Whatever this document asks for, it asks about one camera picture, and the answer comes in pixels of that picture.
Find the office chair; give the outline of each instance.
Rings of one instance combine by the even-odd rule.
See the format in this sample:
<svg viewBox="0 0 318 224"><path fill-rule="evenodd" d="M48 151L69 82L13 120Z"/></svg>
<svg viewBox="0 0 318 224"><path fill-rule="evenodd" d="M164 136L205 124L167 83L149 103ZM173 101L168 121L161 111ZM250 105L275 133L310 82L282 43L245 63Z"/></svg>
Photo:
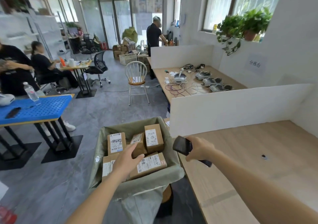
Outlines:
<svg viewBox="0 0 318 224"><path fill-rule="evenodd" d="M41 74L36 74L34 78L36 79L36 82L38 83L39 86L41 85L47 85L50 84L51 85L51 89L46 92L46 94L48 94L49 92L51 92L52 90L55 90L58 94L61 94L60 90L64 90L66 91L66 88L63 87L59 87L57 84L55 84L55 82L58 82L59 80L61 80L60 76L58 75L58 73L51 73L49 75L41 75Z"/></svg>
<svg viewBox="0 0 318 224"><path fill-rule="evenodd" d="M131 95L146 95L148 103L148 94L145 86L145 78L147 75L147 67L145 64L139 61L132 61L129 64L126 65L125 67L125 73L128 78L128 84L130 85L129 87L129 103L130 105L130 96ZM131 86L143 86L145 89L145 93L142 94L131 94Z"/></svg>
<svg viewBox="0 0 318 224"><path fill-rule="evenodd" d="M108 83L110 84L110 81L107 78L104 77L101 79L101 74L103 74L105 71L108 70L108 67L103 61L104 52L105 51L97 53L94 57L94 66L90 66L85 71L85 73L98 75L98 79L91 84L92 87L93 87L93 84L96 82L100 83L101 88L103 87L102 81L108 81Z"/></svg>
<svg viewBox="0 0 318 224"><path fill-rule="evenodd" d="M81 48L82 54L90 54L91 55L92 53L95 53L98 51L94 45L93 40L89 39L89 34L85 33L83 36L83 40L84 40L85 45L82 46L82 48Z"/></svg>

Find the white wooden chair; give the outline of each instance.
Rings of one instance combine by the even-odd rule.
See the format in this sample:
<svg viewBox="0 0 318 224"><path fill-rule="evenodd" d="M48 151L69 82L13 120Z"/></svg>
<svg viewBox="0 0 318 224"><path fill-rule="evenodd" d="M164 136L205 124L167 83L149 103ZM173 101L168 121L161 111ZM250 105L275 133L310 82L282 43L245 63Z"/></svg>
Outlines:
<svg viewBox="0 0 318 224"><path fill-rule="evenodd" d="M145 86L145 78L147 75L147 67L145 66L145 64L143 64L142 62L139 62L139 61L132 61L126 65L125 73L126 73L126 76L128 78L128 83L130 85L128 105L130 105L130 96L131 95L144 95L145 94L147 97L148 103L150 103L149 99L148 99L146 86ZM131 94L131 86L143 86L143 88L145 89L145 93Z"/></svg>

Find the person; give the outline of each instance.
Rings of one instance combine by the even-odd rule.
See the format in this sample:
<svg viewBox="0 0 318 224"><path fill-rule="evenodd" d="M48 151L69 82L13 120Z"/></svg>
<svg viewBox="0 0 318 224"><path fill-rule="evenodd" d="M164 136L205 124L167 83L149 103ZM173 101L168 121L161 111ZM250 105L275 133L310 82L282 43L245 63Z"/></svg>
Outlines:
<svg viewBox="0 0 318 224"><path fill-rule="evenodd" d="M13 94L16 99L28 98L23 82L27 82L36 91L38 96L45 96L35 82L31 70L31 60L17 47L4 45L0 42L0 84L3 94ZM75 130L75 126L64 121L68 131ZM51 133L42 125L47 136Z"/></svg>
<svg viewBox="0 0 318 224"><path fill-rule="evenodd" d="M68 79L72 88L78 87L78 82L70 70L60 71L55 68L55 65L59 63L59 60L51 62L46 56L44 56L44 46L42 43L33 41L31 43L32 53L31 61L32 66L35 69L36 74L44 75L45 77L50 77L54 74L58 74L60 80L64 77Z"/></svg>
<svg viewBox="0 0 318 224"><path fill-rule="evenodd" d="M246 206L261 224L318 223L318 213L273 183L253 174L204 139L188 136L192 151L187 161L207 159L231 182ZM66 224L101 224L109 202L119 184L144 158L131 158L137 143L129 145L116 159L107 179L73 212Z"/></svg>
<svg viewBox="0 0 318 224"><path fill-rule="evenodd" d="M164 42L165 44L168 44L168 40L163 36L160 28L161 25L161 19L160 17L154 16L153 17L153 23L147 27L147 44L148 44L148 56L151 57L151 47L159 47L159 41ZM153 70L150 67L150 78L154 79L155 74Z"/></svg>

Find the flower pot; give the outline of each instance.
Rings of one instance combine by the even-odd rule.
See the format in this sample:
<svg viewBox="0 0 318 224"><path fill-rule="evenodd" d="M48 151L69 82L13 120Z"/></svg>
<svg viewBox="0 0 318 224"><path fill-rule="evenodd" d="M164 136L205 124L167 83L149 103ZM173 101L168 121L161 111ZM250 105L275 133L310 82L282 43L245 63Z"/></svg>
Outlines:
<svg viewBox="0 0 318 224"><path fill-rule="evenodd" d="M253 41L256 37L257 33L251 31L251 30L246 30L244 31L244 39L246 41Z"/></svg>

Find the black shirt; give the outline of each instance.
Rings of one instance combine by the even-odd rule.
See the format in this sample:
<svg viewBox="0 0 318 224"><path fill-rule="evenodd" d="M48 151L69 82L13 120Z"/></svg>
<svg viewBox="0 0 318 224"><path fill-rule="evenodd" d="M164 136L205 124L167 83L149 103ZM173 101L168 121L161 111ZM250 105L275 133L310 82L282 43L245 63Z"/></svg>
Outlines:
<svg viewBox="0 0 318 224"><path fill-rule="evenodd" d="M151 57L151 47L159 47L159 36L161 30L154 23L147 28L148 55Z"/></svg>
<svg viewBox="0 0 318 224"><path fill-rule="evenodd" d="M0 59L11 60L19 64L32 66L30 59L17 47L2 45ZM23 82L28 82L35 91L40 90L29 70L21 68L11 69L0 73L2 93L14 96L26 95Z"/></svg>
<svg viewBox="0 0 318 224"><path fill-rule="evenodd" d="M34 67L36 74L45 75L45 74L50 74L54 72L54 70L59 71L58 69L49 70L48 67L50 67L52 63L46 56L42 54L38 53L38 54L32 55L31 61L32 61L32 66Z"/></svg>

